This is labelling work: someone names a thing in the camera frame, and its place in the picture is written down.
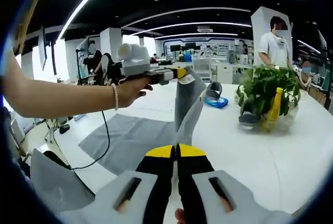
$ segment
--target table surface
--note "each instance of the table surface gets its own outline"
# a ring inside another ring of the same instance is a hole
[[[205,105],[193,134],[193,146],[204,150],[215,170],[224,170],[252,190],[260,205],[271,210],[293,213],[307,202],[323,181],[333,157],[333,116],[306,92],[289,131],[268,134],[245,130],[238,124],[239,106],[234,103],[237,85],[223,85],[222,96],[229,99],[224,109]],[[174,120],[176,83],[156,85],[146,97],[130,107],[105,111],[106,120],[115,114]],[[72,167],[94,160],[78,144],[103,125],[100,112],[90,113],[78,122],[69,122],[65,134],[55,139]],[[96,193],[115,179],[98,163],[77,170],[76,174]],[[174,210],[181,207],[173,189],[164,223],[175,223]]]

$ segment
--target black cable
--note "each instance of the black cable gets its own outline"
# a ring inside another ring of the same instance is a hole
[[[80,74],[80,64],[79,64],[79,50],[76,49],[76,64],[78,66],[78,75],[79,75],[79,85],[82,85],[82,79],[81,79],[81,74]]]
[[[90,163],[89,165],[84,166],[84,167],[72,168],[71,170],[88,168],[88,167],[92,166],[93,164],[97,163],[99,160],[101,160],[106,155],[106,153],[108,153],[109,148],[110,148],[110,143],[111,143],[111,141],[110,141],[110,134],[109,134],[108,124],[106,122],[106,119],[105,119],[103,111],[102,111],[102,115],[103,115],[103,119],[104,119],[104,123],[105,123],[105,127],[106,127],[106,133],[108,134],[108,147],[106,148],[106,151],[104,152],[103,155],[101,155],[98,159],[96,159],[94,162]]]

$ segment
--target yellow bottle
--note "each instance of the yellow bottle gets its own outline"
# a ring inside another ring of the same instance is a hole
[[[268,112],[266,121],[264,122],[264,128],[268,132],[271,132],[271,130],[275,127],[276,122],[280,116],[282,93],[283,93],[283,89],[277,87],[273,105],[272,105],[270,111]]]

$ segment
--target pearl bracelet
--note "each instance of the pearl bracelet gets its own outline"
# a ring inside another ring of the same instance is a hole
[[[113,88],[114,98],[115,98],[115,100],[116,100],[116,106],[115,106],[114,110],[117,110],[118,107],[119,107],[117,87],[116,87],[115,84],[111,84],[111,87]]]

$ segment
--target black ceiling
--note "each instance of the black ceiling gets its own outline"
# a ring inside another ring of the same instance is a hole
[[[33,32],[40,28],[65,24],[67,18],[73,12],[81,0],[40,0],[29,28]],[[233,23],[251,24],[251,15],[260,7],[265,6],[289,15],[294,22],[293,36],[316,47],[319,46],[316,28],[325,37],[329,37],[332,26],[326,24],[329,14],[323,8],[331,6],[329,0],[90,0],[73,23],[87,23],[92,27],[80,30],[68,31],[66,38],[73,38],[82,34],[98,34],[107,27],[123,27],[134,21],[165,13],[173,10],[197,7],[230,7],[247,9],[250,12],[236,10],[193,10],[168,14],[149,20],[145,20],[130,27],[138,29],[151,29],[164,25],[202,22],[225,21]],[[156,30],[160,34],[181,34],[196,32],[195,25],[186,27],[174,27]],[[252,29],[244,27],[230,27],[226,25],[211,25],[215,32],[237,33],[241,38],[253,38]]]

